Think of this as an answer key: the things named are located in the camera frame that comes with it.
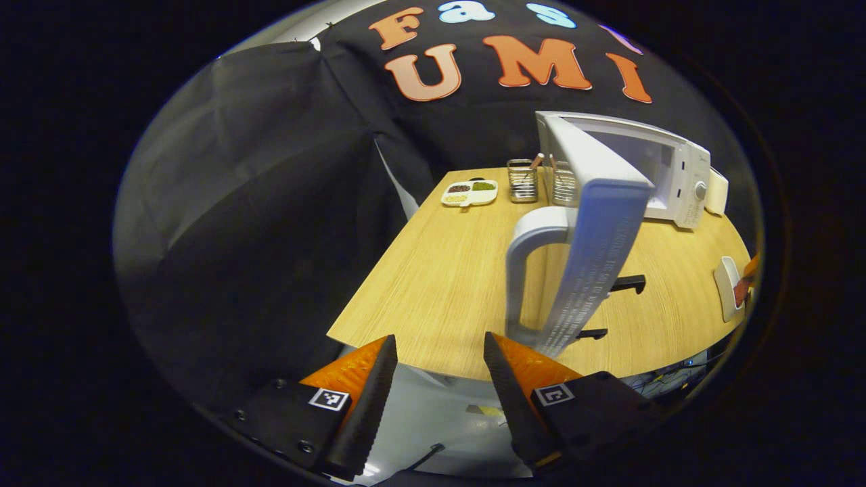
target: orange letter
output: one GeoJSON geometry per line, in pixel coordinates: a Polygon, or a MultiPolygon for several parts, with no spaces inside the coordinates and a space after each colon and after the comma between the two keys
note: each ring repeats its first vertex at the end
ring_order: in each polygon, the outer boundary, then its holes
{"type": "Polygon", "coordinates": [[[643,103],[652,103],[652,98],[650,98],[650,94],[648,94],[647,91],[643,89],[643,83],[641,83],[641,78],[637,75],[637,65],[631,60],[626,59],[620,55],[615,55],[611,53],[605,53],[604,55],[610,57],[617,64],[617,68],[619,68],[619,74],[623,76],[623,83],[625,83],[625,87],[623,88],[623,94],[625,94],[625,96],[628,96],[632,100],[641,101],[643,103]]]}
{"type": "Polygon", "coordinates": [[[559,39],[545,39],[535,54],[523,42],[511,36],[490,36],[484,43],[496,50],[502,65],[499,84],[504,87],[529,86],[530,80],[520,71],[520,66],[542,85],[550,80],[553,67],[556,77],[553,84],[562,88],[590,89],[592,83],[584,78],[578,60],[574,57],[574,44],[559,39]]]}
{"type": "Polygon", "coordinates": [[[423,12],[424,9],[421,7],[409,7],[406,10],[373,23],[369,29],[375,29],[382,36],[382,50],[388,50],[410,39],[414,39],[418,35],[417,32],[406,32],[406,29],[414,29],[421,25],[415,16],[423,12]]]}
{"type": "Polygon", "coordinates": [[[454,44],[442,44],[424,51],[424,53],[436,60],[439,71],[442,73],[442,81],[433,86],[425,85],[418,76],[415,69],[415,61],[418,56],[404,55],[397,59],[388,61],[385,69],[394,74],[400,93],[406,98],[414,101],[430,101],[445,98],[454,93],[460,87],[460,69],[451,54],[457,49],[454,44]]]}

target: screw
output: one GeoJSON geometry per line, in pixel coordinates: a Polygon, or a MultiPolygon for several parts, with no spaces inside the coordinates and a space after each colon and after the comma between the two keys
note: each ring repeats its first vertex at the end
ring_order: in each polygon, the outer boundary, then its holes
{"type": "Polygon", "coordinates": [[[313,453],[315,451],[315,447],[308,441],[301,440],[298,442],[298,450],[303,451],[304,453],[313,453]]]}

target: white microwave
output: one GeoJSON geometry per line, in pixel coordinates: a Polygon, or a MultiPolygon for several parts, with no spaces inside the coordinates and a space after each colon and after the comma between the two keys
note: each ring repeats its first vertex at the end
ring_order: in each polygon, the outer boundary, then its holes
{"type": "Polygon", "coordinates": [[[535,112],[541,152],[545,155],[548,201],[574,206],[570,192],[571,165],[581,161],[556,161],[552,154],[550,120],[564,120],[591,135],[628,161],[655,187],[647,202],[645,218],[672,220],[681,228],[696,228],[701,221],[710,181],[707,149],[675,133],[632,120],[571,112],[535,112]]]}

